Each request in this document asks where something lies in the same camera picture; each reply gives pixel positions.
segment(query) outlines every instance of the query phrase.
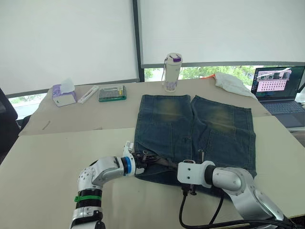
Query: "white table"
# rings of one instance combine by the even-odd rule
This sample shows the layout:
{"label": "white table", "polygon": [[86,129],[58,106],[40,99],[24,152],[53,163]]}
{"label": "white table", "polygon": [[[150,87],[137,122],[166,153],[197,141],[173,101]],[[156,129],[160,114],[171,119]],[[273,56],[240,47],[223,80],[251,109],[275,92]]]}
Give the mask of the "white table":
{"label": "white table", "polygon": [[[255,182],[288,216],[305,213],[305,152],[273,117],[254,118]],[[3,229],[68,228],[80,171],[102,156],[122,156],[134,128],[21,136],[0,166],[0,222]],[[102,196],[107,229],[182,228],[179,187],[134,177],[106,183]],[[219,199],[199,193],[186,200],[183,220],[208,223]],[[216,222],[240,219],[225,200]]]}
{"label": "white table", "polygon": [[[63,107],[55,105],[52,100],[52,91],[49,90],[20,135],[135,127],[143,94],[189,94],[191,98],[198,95],[224,104],[252,108],[253,117],[270,115],[257,100],[216,87],[214,78],[180,80],[174,93],[165,92],[161,82],[125,83],[124,85],[127,88],[125,101],[100,103],[96,93],[84,104]],[[82,97],[91,87],[91,85],[77,86],[75,90],[77,96]]]}

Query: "tissue box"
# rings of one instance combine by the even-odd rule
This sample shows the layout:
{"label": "tissue box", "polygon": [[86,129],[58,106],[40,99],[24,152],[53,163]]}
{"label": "tissue box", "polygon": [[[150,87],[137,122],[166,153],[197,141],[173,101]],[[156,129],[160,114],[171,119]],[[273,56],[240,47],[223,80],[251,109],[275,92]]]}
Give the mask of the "tissue box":
{"label": "tissue box", "polygon": [[61,84],[53,86],[52,99],[57,106],[65,106],[76,103],[75,91],[62,93]]}

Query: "black chair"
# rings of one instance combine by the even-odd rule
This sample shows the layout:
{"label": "black chair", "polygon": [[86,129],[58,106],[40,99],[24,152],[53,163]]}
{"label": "black chair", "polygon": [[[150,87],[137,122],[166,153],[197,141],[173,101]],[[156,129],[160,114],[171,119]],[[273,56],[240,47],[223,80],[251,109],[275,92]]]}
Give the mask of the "black chair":
{"label": "black chair", "polygon": [[14,107],[0,88],[0,164],[18,138],[17,118]]}

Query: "green band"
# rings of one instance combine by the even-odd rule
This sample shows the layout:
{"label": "green band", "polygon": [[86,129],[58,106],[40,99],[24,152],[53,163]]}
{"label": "green band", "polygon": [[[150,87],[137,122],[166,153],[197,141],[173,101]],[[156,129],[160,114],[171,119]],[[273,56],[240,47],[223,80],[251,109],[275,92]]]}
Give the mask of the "green band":
{"label": "green band", "polygon": [[85,199],[99,199],[99,200],[101,200],[102,199],[102,197],[100,197],[100,196],[83,196],[83,197],[79,197],[79,196],[76,196],[75,198],[74,198],[74,202],[80,202],[81,200],[85,200]]}

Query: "window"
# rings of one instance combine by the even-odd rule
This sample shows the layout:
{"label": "window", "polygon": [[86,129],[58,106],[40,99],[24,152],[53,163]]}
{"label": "window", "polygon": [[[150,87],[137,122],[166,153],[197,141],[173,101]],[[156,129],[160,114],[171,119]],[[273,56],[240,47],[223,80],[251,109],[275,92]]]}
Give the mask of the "window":
{"label": "window", "polygon": [[[274,67],[274,66],[202,66],[202,67],[184,67],[180,70],[179,80],[196,79],[210,76],[214,73],[231,74],[241,81],[250,90],[256,68]],[[146,68],[144,70],[145,81],[161,81],[163,68]]]}
{"label": "window", "polygon": [[32,94],[10,98],[9,101],[18,114],[18,120],[20,120],[33,114],[45,96],[46,93]]}

